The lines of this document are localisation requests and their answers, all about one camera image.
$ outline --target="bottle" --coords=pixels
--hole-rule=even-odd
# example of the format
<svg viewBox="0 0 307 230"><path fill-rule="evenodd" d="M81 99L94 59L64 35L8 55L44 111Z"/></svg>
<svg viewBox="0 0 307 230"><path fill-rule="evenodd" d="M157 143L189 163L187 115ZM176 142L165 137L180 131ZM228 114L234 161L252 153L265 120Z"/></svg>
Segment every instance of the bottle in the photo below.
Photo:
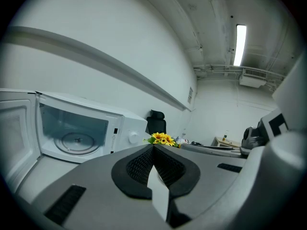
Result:
<svg viewBox="0 0 307 230"><path fill-rule="evenodd" d="M226 132L225 132L225 134L224 134L223 141L226 140L226 138L227 138L227 133L228 133L228 130L226 130Z"/></svg>

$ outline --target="white microwave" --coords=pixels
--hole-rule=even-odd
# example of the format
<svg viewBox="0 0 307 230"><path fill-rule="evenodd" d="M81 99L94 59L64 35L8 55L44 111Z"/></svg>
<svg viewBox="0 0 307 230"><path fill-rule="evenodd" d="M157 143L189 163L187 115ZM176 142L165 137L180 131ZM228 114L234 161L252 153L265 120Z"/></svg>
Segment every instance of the white microwave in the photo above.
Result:
<svg viewBox="0 0 307 230"><path fill-rule="evenodd" d="M0 164L14 192L41 154L82 163L142 144L134 113L54 92L0 89Z"/></svg>

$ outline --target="microwave knob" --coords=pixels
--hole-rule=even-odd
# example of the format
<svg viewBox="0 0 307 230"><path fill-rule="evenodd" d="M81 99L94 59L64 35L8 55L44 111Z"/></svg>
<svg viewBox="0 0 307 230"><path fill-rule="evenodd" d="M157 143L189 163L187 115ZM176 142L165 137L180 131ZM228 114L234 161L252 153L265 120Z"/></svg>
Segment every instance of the microwave knob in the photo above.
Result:
<svg viewBox="0 0 307 230"><path fill-rule="evenodd" d="M137 143L139 140L139 135L136 132L130 132L129 134L129 141L132 144Z"/></svg>

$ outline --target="open microwave door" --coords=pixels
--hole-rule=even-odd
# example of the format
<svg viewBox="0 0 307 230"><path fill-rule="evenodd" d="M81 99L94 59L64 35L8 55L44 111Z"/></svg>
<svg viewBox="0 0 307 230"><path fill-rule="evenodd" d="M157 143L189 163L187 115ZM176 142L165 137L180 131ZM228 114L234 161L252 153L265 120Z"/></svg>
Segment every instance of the open microwave door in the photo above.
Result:
<svg viewBox="0 0 307 230"><path fill-rule="evenodd" d="M37 162L35 92L0 89L0 172L12 193Z"/></svg>

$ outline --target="artificial flower bouquet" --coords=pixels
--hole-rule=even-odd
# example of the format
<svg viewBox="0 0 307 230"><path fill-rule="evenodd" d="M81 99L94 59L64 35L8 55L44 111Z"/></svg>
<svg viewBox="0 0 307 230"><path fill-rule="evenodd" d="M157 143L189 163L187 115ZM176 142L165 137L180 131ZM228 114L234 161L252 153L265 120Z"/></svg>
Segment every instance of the artificial flower bouquet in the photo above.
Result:
<svg viewBox="0 0 307 230"><path fill-rule="evenodd" d="M151 144L162 144L180 148L180 144L177 144L170 135L164 133L154 133L147 141Z"/></svg>

